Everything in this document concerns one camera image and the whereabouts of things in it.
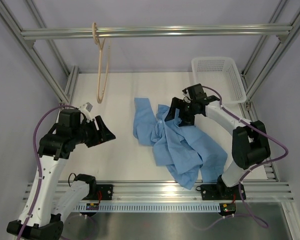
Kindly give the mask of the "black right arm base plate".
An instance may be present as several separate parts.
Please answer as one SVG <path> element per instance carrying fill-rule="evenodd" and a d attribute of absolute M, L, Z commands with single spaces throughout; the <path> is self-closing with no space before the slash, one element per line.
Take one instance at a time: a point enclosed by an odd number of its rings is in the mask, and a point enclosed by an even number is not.
<path fill-rule="evenodd" d="M 200 192 L 202 200 L 240 200 L 243 197 L 246 200 L 246 193 L 244 186 L 235 185 L 233 187 L 226 187 L 219 183 L 214 184 L 201 184 L 195 188 L 196 191 Z"/>

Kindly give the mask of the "blue button-up shirt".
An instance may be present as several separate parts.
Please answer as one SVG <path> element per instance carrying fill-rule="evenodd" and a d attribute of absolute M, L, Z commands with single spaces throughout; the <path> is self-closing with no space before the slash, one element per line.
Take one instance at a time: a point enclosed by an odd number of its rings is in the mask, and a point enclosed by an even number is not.
<path fill-rule="evenodd" d="M 181 119 L 165 121 L 169 106 L 158 105 L 153 112 L 148 98 L 134 99 L 133 136 L 143 146 L 151 146 L 158 167 L 166 167 L 173 179 L 190 190 L 202 176 L 205 183 L 216 182 L 224 172 L 226 151 L 198 127 L 179 126 Z"/>

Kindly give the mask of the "beige wooden clothes hanger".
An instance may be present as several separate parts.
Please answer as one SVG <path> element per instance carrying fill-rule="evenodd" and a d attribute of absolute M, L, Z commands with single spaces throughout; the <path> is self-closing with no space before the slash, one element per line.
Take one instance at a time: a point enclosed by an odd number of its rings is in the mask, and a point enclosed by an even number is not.
<path fill-rule="evenodd" d="M 91 29 L 94 44 L 98 47 L 96 101 L 101 104 L 107 89 L 112 42 L 106 37 L 100 37 L 96 22 L 92 23 Z"/>

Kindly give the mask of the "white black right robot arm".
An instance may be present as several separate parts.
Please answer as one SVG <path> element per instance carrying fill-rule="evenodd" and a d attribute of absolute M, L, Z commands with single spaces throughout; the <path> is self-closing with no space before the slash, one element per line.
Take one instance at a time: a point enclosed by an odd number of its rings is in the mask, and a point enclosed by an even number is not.
<path fill-rule="evenodd" d="M 179 118 L 179 127 L 193 126 L 196 115 L 203 115 L 223 127 L 232 137 L 232 163 L 213 185 L 218 197 L 231 200 L 242 194 L 239 183 L 253 166 L 261 164 L 270 154 L 265 125 L 261 121 L 240 118 L 224 104 L 215 91 L 207 95 L 206 86 L 200 83 L 183 89 L 184 98 L 173 97 L 165 121 Z"/>

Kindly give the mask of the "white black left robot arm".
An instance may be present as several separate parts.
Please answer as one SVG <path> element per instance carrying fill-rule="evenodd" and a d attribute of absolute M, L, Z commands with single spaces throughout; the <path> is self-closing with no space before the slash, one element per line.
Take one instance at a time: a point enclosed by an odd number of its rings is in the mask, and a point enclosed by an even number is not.
<path fill-rule="evenodd" d="M 95 176 L 80 173 L 53 206 L 61 173 L 76 146 L 91 148 L 115 138 L 101 116 L 89 118 L 78 108 L 61 110 L 58 121 L 33 145 L 37 172 L 22 213 L 8 223 L 6 231 L 19 240 L 58 240 L 66 219 L 81 200 L 111 200 Z"/>

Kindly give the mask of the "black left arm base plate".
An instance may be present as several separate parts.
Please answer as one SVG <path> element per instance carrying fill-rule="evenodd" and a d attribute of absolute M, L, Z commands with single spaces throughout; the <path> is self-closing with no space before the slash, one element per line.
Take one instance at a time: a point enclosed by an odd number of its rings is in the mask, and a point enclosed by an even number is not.
<path fill-rule="evenodd" d="M 91 201 L 111 201 L 113 188 L 112 184 L 95 184 L 89 188 L 89 193 L 84 199 Z"/>

